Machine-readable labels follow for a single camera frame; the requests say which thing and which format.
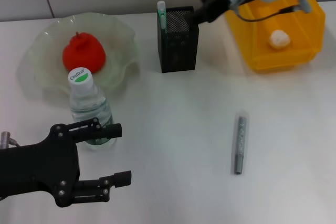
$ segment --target plastic bottle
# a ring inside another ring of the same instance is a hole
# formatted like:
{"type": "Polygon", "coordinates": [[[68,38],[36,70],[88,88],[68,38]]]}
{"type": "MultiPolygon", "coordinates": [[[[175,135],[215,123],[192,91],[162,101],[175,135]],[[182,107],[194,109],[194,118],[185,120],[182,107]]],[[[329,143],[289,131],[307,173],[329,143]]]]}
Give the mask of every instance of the plastic bottle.
{"type": "MultiPolygon", "coordinates": [[[[68,81],[71,86],[70,109],[75,122],[98,118],[102,127],[113,124],[110,104],[105,93],[94,84],[90,70],[75,68],[70,71],[68,81]]],[[[111,145],[114,140],[100,138],[89,140],[90,147],[98,145],[111,145]]]]}

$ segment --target pen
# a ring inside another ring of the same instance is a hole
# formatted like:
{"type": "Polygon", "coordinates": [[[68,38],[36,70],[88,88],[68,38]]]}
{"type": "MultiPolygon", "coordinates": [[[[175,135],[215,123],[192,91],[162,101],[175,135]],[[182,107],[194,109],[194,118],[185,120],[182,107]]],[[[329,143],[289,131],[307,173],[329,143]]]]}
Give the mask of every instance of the pen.
{"type": "Polygon", "coordinates": [[[235,157],[235,174],[240,175],[243,172],[243,160],[245,149],[245,135],[246,135],[247,118],[240,116],[237,128],[237,145],[235,157]]]}
{"type": "Polygon", "coordinates": [[[166,3],[165,1],[159,1],[157,3],[157,11],[160,17],[161,29],[167,32],[167,21],[166,21],[166,3]]]}

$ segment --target white table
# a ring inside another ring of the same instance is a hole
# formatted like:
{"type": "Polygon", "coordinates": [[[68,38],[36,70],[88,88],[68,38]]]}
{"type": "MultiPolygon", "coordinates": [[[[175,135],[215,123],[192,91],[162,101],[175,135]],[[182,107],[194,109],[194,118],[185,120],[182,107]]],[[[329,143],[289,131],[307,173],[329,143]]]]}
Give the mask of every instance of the white table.
{"type": "MultiPolygon", "coordinates": [[[[336,3],[323,3],[323,52],[293,71],[257,75],[220,18],[200,26],[195,71],[160,73],[156,15],[119,16],[136,31],[140,71],[110,95],[123,137],[111,150],[79,145],[80,179],[132,170],[108,203],[58,208],[36,192],[0,202],[0,223],[334,224],[336,222],[336,3]],[[236,114],[249,134],[232,174],[236,114]]],[[[71,123],[67,97],[44,94],[24,59],[50,20],[0,23],[0,130],[21,145],[71,123]]]]}

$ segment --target silver pen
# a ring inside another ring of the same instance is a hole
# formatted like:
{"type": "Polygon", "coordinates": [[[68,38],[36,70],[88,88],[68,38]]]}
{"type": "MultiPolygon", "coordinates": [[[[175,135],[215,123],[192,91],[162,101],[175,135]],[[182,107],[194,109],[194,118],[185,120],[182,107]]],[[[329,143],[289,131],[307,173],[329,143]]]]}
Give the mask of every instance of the silver pen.
{"type": "Polygon", "coordinates": [[[246,135],[247,118],[240,116],[238,120],[237,145],[235,157],[235,174],[240,175],[243,172],[243,160],[245,149],[245,135],[246,135]]]}

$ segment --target yellow plastic box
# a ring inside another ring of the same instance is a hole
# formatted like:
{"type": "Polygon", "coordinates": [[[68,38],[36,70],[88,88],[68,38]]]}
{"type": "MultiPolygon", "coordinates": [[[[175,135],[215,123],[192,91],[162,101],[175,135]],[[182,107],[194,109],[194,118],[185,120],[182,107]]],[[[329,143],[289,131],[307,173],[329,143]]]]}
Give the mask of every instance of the yellow plastic box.
{"type": "MultiPolygon", "coordinates": [[[[313,12],[283,14],[263,22],[248,23],[233,11],[226,18],[247,64],[256,71],[292,67],[311,61],[322,50],[325,14],[316,0],[308,0],[313,12]],[[268,43],[274,30],[285,31],[291,44],[284,49],[273,49],[268,43]]],[[[240,7],[248,19],[268,16],[282,8],[296,5],[298,0],[279,0],[265,3],[256,0],[240,7]]]]}

